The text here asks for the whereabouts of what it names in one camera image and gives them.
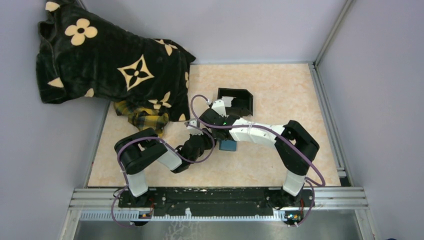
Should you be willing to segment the blue card holder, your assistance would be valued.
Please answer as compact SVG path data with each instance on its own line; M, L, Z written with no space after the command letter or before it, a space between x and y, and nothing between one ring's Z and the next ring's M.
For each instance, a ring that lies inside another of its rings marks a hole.
M237 142L234 140L220 140L219 141L219 150L227 152L236 152L237 151Z

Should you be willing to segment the black card box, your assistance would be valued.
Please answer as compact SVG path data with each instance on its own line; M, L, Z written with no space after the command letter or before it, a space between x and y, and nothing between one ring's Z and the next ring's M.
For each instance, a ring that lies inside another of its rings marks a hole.
M247 89L218 88L217 99L222 96L234 97L232 107L226 107L227 115L247 117L254 115L254 96Z

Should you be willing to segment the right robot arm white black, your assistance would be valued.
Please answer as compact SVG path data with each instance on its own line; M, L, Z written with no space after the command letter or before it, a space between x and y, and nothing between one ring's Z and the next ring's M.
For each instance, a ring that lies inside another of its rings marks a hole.
M269 125L249 121L236 115L221 115L209 108L197 118L211 128L219 140L249 142L275 149L287 174L282 185L281 199L287 206L295 206L301 200L301 190L312 168L324 184L325 180L313 164L320 146L297 121L284 125Z

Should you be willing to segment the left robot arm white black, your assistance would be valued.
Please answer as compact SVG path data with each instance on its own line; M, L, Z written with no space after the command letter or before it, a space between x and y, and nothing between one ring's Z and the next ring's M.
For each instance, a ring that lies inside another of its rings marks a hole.
M138 207L149 203L150 193L144 170L154 162L159 162L172 173L187 170L190 165L199 163L198 158L207 150L212 150L217 141L205 128L198 134L190 134L189 139L176 148L168 146L152 128L148 128L119 140L114 145L117 160L124 172L124 179L130 191L130 200Z

